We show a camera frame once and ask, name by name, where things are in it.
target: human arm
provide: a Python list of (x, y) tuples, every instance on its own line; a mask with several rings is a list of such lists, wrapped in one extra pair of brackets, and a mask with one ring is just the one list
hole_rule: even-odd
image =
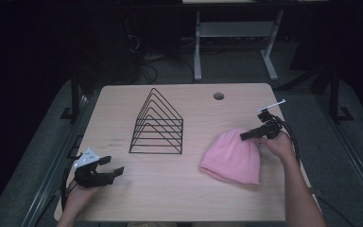
[(290, 137), (281, 131), (274, 139), (257, 138), (255, 142), (267, 146), (282, 162), (285, 172), (285, 221), (287, 226), (326, 226), (294, 156)]
[(102, 187), (85, 188), (76, 183), (75, 180), (69, 183), (67, 201), (57, 227), (74, 226), (79, 213), (90, 203), (93, 196)]

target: grommet hole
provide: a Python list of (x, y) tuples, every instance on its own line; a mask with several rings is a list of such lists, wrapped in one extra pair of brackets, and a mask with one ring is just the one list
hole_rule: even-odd
[(222, 93), (214, 94), (214, 99), (216, 99), (216, 100), (222, 100), (223, 98), (225, 98), (225, 95), (223, 95)]

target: black wire file organizer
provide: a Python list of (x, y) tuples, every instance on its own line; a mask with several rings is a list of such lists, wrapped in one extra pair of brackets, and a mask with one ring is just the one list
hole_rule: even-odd
[(135, 121), (129, 153), (182, 154), (182, 127), (181, 115), (152, 88)]

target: human hand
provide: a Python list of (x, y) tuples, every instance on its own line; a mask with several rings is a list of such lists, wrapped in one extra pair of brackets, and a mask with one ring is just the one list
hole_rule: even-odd
[(91, 202), (102, 187), (83, 187), (73, 180), (67, 188), (67, 201), (58, 226), (73, 226), (78, 214)]
[(281, 159), (281, 161), (290, 160), (294, 157), (294, 149), (291, 143), (291, 139), (287, 133), (280, 131), (278, 136), (273, 139), (266, 138), (253, 138), (252, 139), (257, 145), (265, 145), (267, 148)]

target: pink knit hat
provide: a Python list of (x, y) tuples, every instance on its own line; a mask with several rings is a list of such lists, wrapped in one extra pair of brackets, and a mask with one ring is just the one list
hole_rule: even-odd
[(229, 183), (259, 185), (261, 165), (258, 147), (250, 140), (242, 141), (243, 129), (222, 133), (206, 151), (199, 169)]

